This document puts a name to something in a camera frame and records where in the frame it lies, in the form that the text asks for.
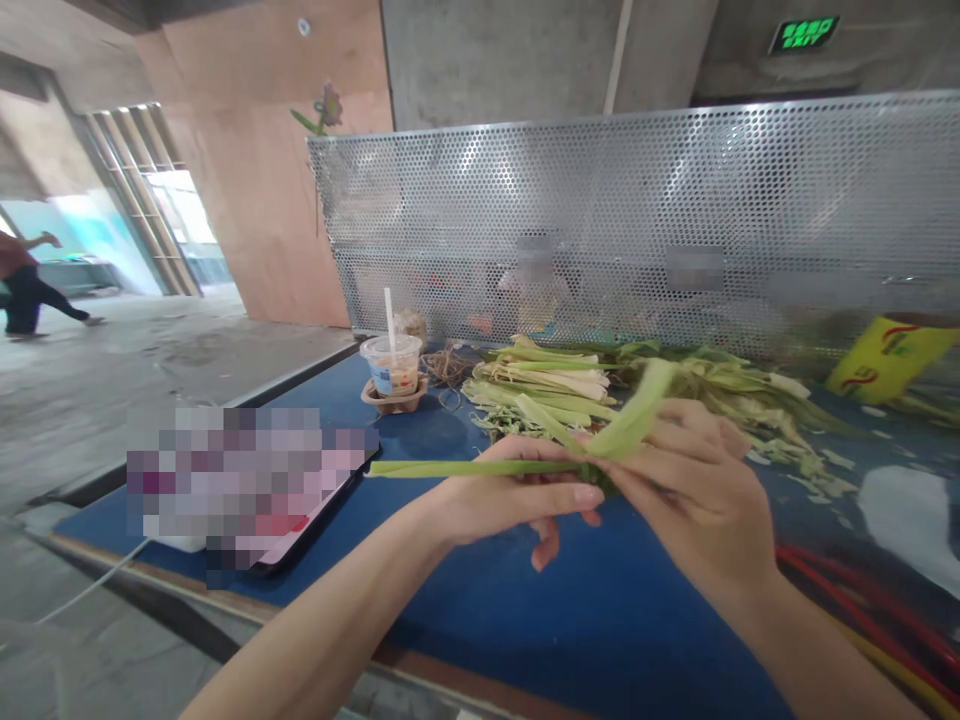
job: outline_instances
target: yellow bag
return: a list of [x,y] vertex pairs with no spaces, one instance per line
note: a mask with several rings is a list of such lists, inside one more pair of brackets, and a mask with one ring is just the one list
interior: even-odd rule
[[868,404],[892,400],[943,357],[958,337],[960,326],[929,315],[874,318],[830,374],[827,389]]

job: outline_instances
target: concrete floor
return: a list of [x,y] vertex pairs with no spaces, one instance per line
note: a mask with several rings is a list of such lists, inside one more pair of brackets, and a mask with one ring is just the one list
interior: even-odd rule
[[[3,517],[121,460],[128,411],[173,404],[174,393],[225,403],[352,340],[347,330],[251,321],[233,289],[203,299],[116,297],[75,304],[109,322],[87,329],[44,308],[40,330],[51,334],[48,339],[0,341]],[[6,524],[0,525],[0,557],[0,625],[33,622],[89,585]],[[256,632],[246,622],[198,609],[240,643]],[[49,625],[83,648],[83,658],[67,668],[75,683],[71,718],[174,718],[219,669],[105,590]],[[14,646],[0,651],[4,718],[56,718],[54,687],[48,657]],[[433,698],[369,677],[350,707],[371,718],[451,717]]]

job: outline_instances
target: straw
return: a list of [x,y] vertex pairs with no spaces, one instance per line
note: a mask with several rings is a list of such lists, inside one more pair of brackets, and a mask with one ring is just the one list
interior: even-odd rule
[[387,306],[387,335],[390,337],[390,365],[397,366],[397,333],[393,329],[393,298],[390,288],[383,289],[383,302]]

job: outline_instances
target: exit sign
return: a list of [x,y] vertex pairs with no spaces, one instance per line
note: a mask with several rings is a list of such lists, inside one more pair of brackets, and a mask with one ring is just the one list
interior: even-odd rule
[[833,15],[813,20],[787,20],[780,23],[777,34],[773,38],[773,45],[770,46],[770,54],[780,55],[823,47],[833,37],[839,22],[840,16]]

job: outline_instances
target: brown cup holder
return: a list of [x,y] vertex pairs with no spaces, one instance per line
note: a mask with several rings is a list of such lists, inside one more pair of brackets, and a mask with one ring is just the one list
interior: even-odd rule
[[392,397],[380,397],[373,385],[373,378],[367,380],[363,386],[363,392],[360,393],[360,399],[367,405],[373,405],[381,415],[394,415],[397,413],[414,412],[420,404],[420,398],[427,394],[427,388],[430,385],[430,378],[420,373],[420,383],[417,385],[417,391],[412,395],[394,395]]

